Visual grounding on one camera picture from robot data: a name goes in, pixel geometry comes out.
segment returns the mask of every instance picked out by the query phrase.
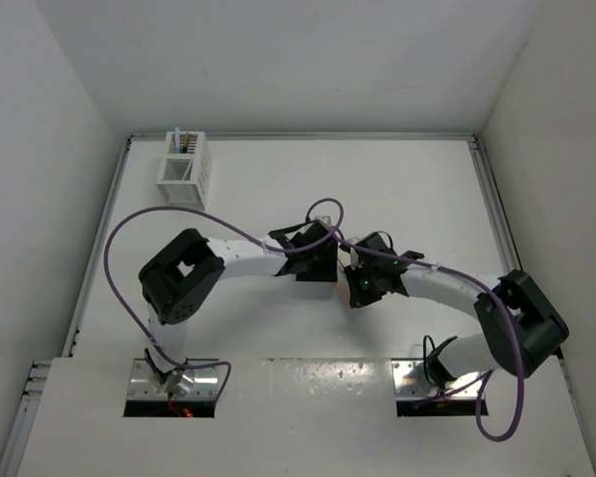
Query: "purple cable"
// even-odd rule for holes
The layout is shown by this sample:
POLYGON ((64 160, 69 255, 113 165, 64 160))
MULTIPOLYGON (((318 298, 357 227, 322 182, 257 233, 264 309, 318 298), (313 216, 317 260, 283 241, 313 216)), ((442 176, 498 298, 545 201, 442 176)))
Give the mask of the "purple cable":
MULTIPOLYGON (((392 254, 363 248, 363 247, 357 246, 357 245, 345 240, 342 232, 340 231, 340 225, 342 224, 342 221, 344 218, 344 208, 343 208, 342 204, 336 199, 325 198, 325 199, 321 199, 321 200, 315 202, 309 208, 309 210, 307 212, 307 219, 309 219, 309 215, 317 206, 319 206, 320 204, 326 203, 326 202, 331 202, 331 203, 335 204, 336 206, 338 206, 338 208, 340 210, 338 222, 333 227, 331 227, 329 229, 329 231, 327 232, 327 234, 324 235, 322 238, 315 240, 313 243, 310 243, 309 245, 305 245, 305 246, 298 247, 298 248, 292 248, 292 249, 284 249, 284 248, 277 248, 274 246, 268 246, 265 243, 261 242, 259 239, 255 238, 254 236, 251 236, 250 234, 237 228, 236 226, 233 226, 232 224, 229 224, 228 222, 226 222, 222 219, 219 219, 218 217, 215 217, 211 214, 203 212, 203 211, 198 211, 198 210, 188 209, 185 207, 178 207, 178 206, 159 206, 159 207, 150 207, 147 209, 142 209, 140 211, 137 211, 137 212, 129 215, 125 219, 123 219, 119 224, 117 224, 117 226, 110 233, 110 236, 108 237, 108 240, 106 241, 106 245, 104 247, 104 253, 103 253, 103 267, 104 267, 104 273, 106 275, 106 280, 108 281, 110 289, 112 290, 115 297, 119 300, 119 302, 125 308, 125 310, 128 312, 128 314, 130 314, 130 316, 135 321, 137 326, 139 326, 139 328, 144 333, 144 335, 148 338, 148 340, 150 340, 150 342, 153 344, 154 348, 161 355, 161 357, 164 360, 166 360, 168 363, 170 363, 172 366, 175 366, 175 367, 183 369, 183 370, 200 370, 200 369, 206 369, 206 368, 213 368, 216 366, 227 366, 227 372, 225 374, 225 378, 223 379, 223 384, 221 385, 221 388, 219 389, 219 392, 217 393, 217 397, 216 397, 216 400, 219 400, 219 397, 223 393, 225 385, 227 384, 227 380, 229 379, 229 375, 231 373, 231 363, 228 361, 218 361, 218 362, 207 364, 207 365, 188 365, 188 364, 184 364, 184 363, 177 363, 175 360, 170 358, 163 351, 163 349, 156 342, 152 333, 150 333, 150 330, 142 323, 141 319, 133 311, 133 309, 130 307, 128 302, 126 302, 126 300, 123 298, 123 296, 117 289, 117 286, 115 285, 114 280, 112 279, 112 275, 110 274, 110 266, 109 266, 110 260, 109 259, 110 259, 110 246, 112 245, 113 239, 115 238, 115 236, 117 235, 117 233, 123 226, 125 226, 128 222, 132 221, 133 219, 136 219, 139 216, 143 216, 145 214, 149 214, 151 212, 158 212, 158 211, 181 211, 181 212, 187 212, 189 214, 201 216, 201 217, 209 219, 213 222, 216 222, 217 224, 219 224, 227 229, 230 229, 231 231, 237 233, 238 235, 244 237, 245 239, 251 241, 252 243, 255 243, 258 246, 261 246, 261 247, 263 247, 267 250, 270 250, 270 251, 280 252, 280 253, 284 253, 284 254, 300 253, 303 251, 307 251, 311 248, 314 248, 330 238, 334 238, 338 243, 346 245, 350 248, 354 248, 355 250, 369 253, 369 254, 372 254, 375 256, 380 256, 383 258, 388 258, 388 259, 393 258, 392 254)), ((513 417, 513 420, 511 422, 511 425, 509 426, 508 430, 501 435, 492 435, 486 429, 484 429, 483 423, 481 421, 481 407, 482 407, 481 404, 482 404, 482 399, 483 399, 483 392, 486 387, 486 384, 488 383, 488 381, 490 379, 490 376, 492 375, 492 372, 487 372, 483 375, 480 375, 477 379, 475 379, 471 383, 467 384, 466 386, 459 388, 458 390, 451 391, 450 393, 442 395, 441 397, 432 397, 430 400, 439 400, 441 398, 447 398, 449 396, 455 395, 456 393, 460 393, 462 390, 468 388, 472 384, 474 384, 480 380, 483 380, 482 386, 479 389, 479 392, 477 394, 477 404, 476 404, 476 414, 475 414, 477 426, 478 426, 479 430, 481 431, 481 433, 490 440, 493 440, 495 442, 502 442, 504 440, 508 440, 510 437, 512 437, 515 434, 515 432, 517 431, 517 428, 519 427, 519 422, 521 420, 521 414, 522 414, 522 408, 523 408, 523 400, 524 400, 524 374, 523 374, 522 355, 521 355, 521 350, 519 347, 519 340, 517 339, 517 334, 515 333, 515 328, 513 326, 513 318, 512 318, 512 314, 511 314, 510 310, 505 305, 505 303, 497 296, 497 294, 495 294, 495 292, 493 292, 484 283, 482 283, 480 280, 478 280, 477 278, 475 278, 473 276, 470 276, 462 271, 455 270, 453 268, 448 268, 445 266, 437 266, 436 267, 436 265, 434 265, 432 263, 427 263, 427 262, 419 261, 419 260, 413 260, 413 259, 407 258, 405 256, 400 256, 398 259, 401 261, 404 261, 406 263, 423 266, 425 268, 435 268, 436 270, 438 270, 440 272, 455 275, 463 280, 470 281, 477 287, 481 288, 485 293, 487 293, 491 297, 493 302, 495 303, 495 306, 497 306, 502 311, 502 314, 504 316, 504 321, 506 322, 506 325, 507 325, 507 331, 510 336, 510 342, 511 342, 513 354, 514 354, 514 358, 515 358, 515 366, 517 369, 517 406, 515 407, 515 415, 513 417)))

